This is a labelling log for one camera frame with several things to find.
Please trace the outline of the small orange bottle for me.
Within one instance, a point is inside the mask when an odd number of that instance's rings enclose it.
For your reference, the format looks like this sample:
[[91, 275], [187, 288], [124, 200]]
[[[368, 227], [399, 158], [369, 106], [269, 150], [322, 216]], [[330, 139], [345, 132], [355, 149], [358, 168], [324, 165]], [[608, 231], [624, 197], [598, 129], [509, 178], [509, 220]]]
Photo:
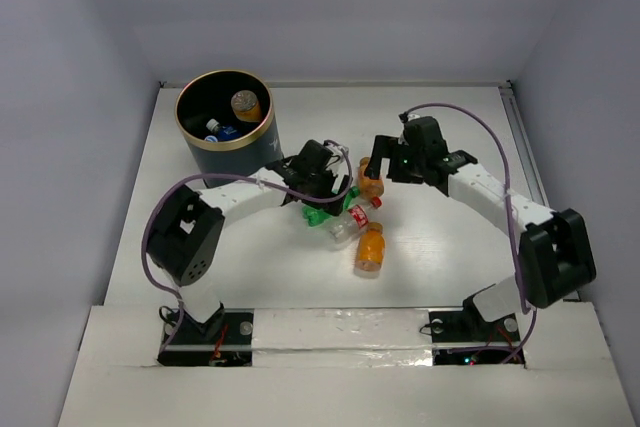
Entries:
[[378, 276], [384, 261], [386, 242], [384, 228], [371, 222], [359, 239], [354, 263], [354, 272], [359, 276]]
[[370, 200], [374, 197], [381, 197], [384, 194], [384, 184], [381, 179], [371, 179], [365, 175], [365, 170], [370, 158], [363, 157], [359, 162], [357, 188], [363, 199]]

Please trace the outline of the green plastic bottle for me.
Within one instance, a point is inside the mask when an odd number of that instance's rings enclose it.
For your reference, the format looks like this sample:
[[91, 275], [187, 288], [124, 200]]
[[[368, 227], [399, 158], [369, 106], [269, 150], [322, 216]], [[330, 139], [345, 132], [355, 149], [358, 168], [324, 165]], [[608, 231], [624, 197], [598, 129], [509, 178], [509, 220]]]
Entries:
[[[359, 196], [360, 190], [357, 186], [352, 186], [343, 199], [343, 204], [340, 213], [346, 211], [354, 200]], [[333, 218], [333, 216], [324, 210], [314, 208], [308, 205], [304, 205], [301, 209], [302, 217], [307, 222], [309, 227], [317, 227], [327, 220]]]

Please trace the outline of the clear bottle red label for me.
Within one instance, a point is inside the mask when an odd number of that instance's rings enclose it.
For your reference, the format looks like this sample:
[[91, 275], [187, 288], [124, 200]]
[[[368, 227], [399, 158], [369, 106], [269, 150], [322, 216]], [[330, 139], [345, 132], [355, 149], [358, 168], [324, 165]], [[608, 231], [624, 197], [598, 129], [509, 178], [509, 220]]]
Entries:
[[360, 234], [370, 223], [371, 215], [382, 206], [380, 197], [355, 204], [328, 222], [327, 232], [336, 245], [342, 245]]

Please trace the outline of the clear bottle blue label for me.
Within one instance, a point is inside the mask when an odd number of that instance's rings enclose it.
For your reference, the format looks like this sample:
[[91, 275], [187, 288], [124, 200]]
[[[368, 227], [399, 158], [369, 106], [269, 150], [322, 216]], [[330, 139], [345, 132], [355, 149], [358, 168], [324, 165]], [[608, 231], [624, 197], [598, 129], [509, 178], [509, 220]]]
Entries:
[[208, 134], [204, 138], [206, 142], [219, 143], [230, 142], [242, 137], [242, 133], [231, 125], [223, 125], [216, 119], [210, 119], [205, 125]]

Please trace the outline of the large orange bottle blue label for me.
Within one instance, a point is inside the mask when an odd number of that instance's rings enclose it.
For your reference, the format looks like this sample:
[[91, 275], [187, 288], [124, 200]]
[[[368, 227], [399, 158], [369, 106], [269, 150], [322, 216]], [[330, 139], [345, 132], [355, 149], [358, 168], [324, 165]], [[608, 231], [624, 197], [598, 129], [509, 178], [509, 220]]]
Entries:
[[257, 95], [250, 90], [241, 90], [231, 97], [231, 108], [238, 120], [258, 124], [263, 114]]

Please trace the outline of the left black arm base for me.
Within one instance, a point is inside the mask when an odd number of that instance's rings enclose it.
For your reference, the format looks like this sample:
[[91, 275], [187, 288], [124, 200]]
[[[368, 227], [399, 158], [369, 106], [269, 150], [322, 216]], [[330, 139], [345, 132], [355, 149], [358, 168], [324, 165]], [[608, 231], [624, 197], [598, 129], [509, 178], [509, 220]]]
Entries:
[[227, 310], [223, 305], [204, 324], [162, 306], [162, 347], [157, 361], [167, 367], [248, 367], [252, 365], [254, 311]]

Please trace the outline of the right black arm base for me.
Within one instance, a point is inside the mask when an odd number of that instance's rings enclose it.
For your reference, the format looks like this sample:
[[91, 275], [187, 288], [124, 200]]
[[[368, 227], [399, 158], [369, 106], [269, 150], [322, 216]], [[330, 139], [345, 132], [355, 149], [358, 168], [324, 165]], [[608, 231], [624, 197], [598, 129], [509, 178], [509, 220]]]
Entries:
[[474, 295], [458, 308], [430, 311], [427, 322], [419, 328], [419, 333], [428, 336], [434, 345], [434, 364], [524, 365], [524, 356], [515, 353], [521, 340], [515, 314], [487, 321], [473, 300]]

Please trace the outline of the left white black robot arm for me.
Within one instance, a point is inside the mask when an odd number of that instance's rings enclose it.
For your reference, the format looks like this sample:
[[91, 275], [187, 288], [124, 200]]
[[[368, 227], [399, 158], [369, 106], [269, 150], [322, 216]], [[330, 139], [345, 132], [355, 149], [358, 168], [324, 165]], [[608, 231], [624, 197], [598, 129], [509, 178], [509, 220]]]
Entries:
[[152, 210], [140, 247], [149, 283], [177, 302], [177, 319], [165, 322], [170, 329], [163, 333], [160, 349], [185, 326], [201, 342], [219, 335], [224, 306], [191, 306], [183, 291], [210, 268], [225, 225], [296, 201], [336, 216], [353, 177], [346, 146], [309, 140], [298, 154], [271, 161], [248, 176], [201, 173], [172, 186]]

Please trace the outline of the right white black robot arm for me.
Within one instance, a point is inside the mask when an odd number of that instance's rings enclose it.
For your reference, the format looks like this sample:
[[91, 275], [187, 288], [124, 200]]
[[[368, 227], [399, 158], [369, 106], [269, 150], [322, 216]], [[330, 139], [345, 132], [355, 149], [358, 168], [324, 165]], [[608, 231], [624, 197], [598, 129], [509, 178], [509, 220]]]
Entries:
[[482, 339], [497, 321], [519, 310], [545, 309], [596, 278], [584, 218], [555, 211], [515, 192], [464, 150], [452, 151], [432, 117], [407, 120], [398, 137], [376, 136], [365, 169], [371, 179], [387, 160], [396, 183], [438, 189], [483, 217], [509, 239], [514, 273], [467, 298], [462, 331]]

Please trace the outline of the dark bin with gold rim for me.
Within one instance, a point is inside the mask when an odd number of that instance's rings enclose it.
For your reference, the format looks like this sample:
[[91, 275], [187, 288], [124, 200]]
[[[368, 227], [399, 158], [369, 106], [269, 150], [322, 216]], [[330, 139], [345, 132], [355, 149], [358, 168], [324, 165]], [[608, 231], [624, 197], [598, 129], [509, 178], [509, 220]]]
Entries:
[[[262, 118], [240, 120], [232, 109], [232, 97], [240, 91], [257, 96]], [[269, 87], [249, 72], [218, 70], [191, 80], [180, 92], [174, 107], [177, 127], [202, 173], [250, 175], [284, 158], [278, 134], [273, 96]], [[215, 120], [238, 135], [228, 140], [206, 138], [206, 123]]]

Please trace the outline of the silver foil strip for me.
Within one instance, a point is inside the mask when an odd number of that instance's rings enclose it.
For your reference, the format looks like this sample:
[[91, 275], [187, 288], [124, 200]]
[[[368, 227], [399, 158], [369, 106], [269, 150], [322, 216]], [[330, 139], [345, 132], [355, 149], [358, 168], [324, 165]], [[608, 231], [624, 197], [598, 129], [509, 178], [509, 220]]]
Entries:
[[252, 365], [258, 368], [430, 367], [426, 309], [260, 309]]

